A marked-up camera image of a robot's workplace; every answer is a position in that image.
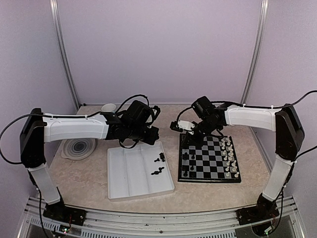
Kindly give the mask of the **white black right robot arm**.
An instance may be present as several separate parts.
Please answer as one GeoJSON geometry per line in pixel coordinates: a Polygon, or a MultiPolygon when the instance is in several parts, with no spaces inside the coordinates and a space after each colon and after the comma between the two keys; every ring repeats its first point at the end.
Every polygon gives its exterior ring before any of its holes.
{"type": "Polygon", "coordinates": [[[305,132],[294,104],[248,106],[231,101],[211,101],[206,96],[202,96],[189,108],[194,110],[201,121],[196,123],[177,119],[176,126],[185,131],[190,140],[198,144],[205,136],[228,125],[261,128],[275,133],[275,162],[261,194],[265,201],[253,209],[254,217],[264,220],[272,213],[273,207],[270,202],[277,199],[287,184],[296,160],[316,150],[316,147],[312,147],[300,152],[305,132]]]}

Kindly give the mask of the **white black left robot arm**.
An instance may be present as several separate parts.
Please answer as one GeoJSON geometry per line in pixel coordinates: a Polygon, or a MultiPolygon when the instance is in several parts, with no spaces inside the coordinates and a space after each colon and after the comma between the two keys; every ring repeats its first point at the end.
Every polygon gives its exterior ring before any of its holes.
{"type": "Polygon", "coordinates": [[[34,108],[30,114],[22,115],[10,122],[26,119],[20,133],[20,164],[30,175],[49,211],[58,220],[69,216],[69,209],[62,204],[62,196],[51,178],[45,159],[44,144],[67,139],[117,140],[120,145],[127,139],[154,145],[159,139],[159,129],[153,126],[160,114],[158,106],[135,100],[123,111],[96,112],[90,115],[45,114],[34,108]]]}

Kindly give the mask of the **white plastic tray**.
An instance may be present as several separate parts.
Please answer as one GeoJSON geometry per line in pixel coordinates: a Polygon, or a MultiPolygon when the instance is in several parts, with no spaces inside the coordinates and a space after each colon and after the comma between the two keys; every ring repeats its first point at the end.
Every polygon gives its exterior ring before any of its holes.
{"type": "Polygon", "coordinates": [[[173,193],[175,186],[162,142],[152,146],[138,144],[132,149],[108,149],[107,185],[108,199],[113,202],[173,193]],[[154,162],[161,152],[165,162],[154,162]],[[152,176],[159,167],[164,167],[162,172],[152,176]]]}

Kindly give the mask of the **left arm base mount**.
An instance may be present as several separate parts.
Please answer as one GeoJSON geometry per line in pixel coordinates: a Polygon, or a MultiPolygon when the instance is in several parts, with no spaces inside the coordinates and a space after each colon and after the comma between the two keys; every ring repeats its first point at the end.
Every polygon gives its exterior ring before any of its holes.
{"type": "Polygon", "coordinates": [[[43,216],[70,225],[83,226],[87,211],[71,207],[45,208],[43,216]]]}

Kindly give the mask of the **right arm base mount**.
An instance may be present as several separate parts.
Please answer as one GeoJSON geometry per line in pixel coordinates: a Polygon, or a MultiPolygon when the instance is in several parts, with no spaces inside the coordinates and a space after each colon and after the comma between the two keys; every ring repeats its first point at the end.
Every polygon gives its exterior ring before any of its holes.
{"type": "Polygon", "coordinates": [[[266,208],[261,208],[259,206],[252,206],[252,207],[238,209],[236,211],[236,215],[237,215],[239,225],[246,225],[246,224],[251,224],[251,223],[267,220],[267,219],[273,218],[274,216],[278,217],[279,211],[276,207],[268,211],[266,208]]]}

